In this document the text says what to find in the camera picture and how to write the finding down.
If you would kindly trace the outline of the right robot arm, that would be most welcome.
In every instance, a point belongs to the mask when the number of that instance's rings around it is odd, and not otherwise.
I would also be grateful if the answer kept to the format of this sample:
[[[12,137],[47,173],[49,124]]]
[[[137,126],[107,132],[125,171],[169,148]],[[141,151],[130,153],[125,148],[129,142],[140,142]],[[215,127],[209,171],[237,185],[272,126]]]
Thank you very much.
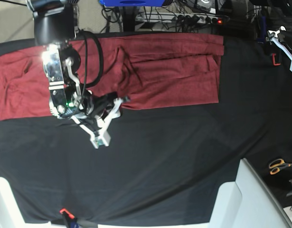
[[[50,112],[57,119],[72,119],[90,136],[94,148],[109,146],[107,131],[112,119],[121,115],[120,106],[129,100],[111,92],[97,97],[88,90],[99,83],[104,73],[103,50],[98,38],[78,28],[76,0],[28,0],[32,11],[34,36],[38,45],[45,46],[42,53],[43,70],[48,78]],[[87,36],[95,42],[99,55],[99,72],[91,82],[81,82],[77,71],[81,58],[69,43],[77,34],[87,44]]]

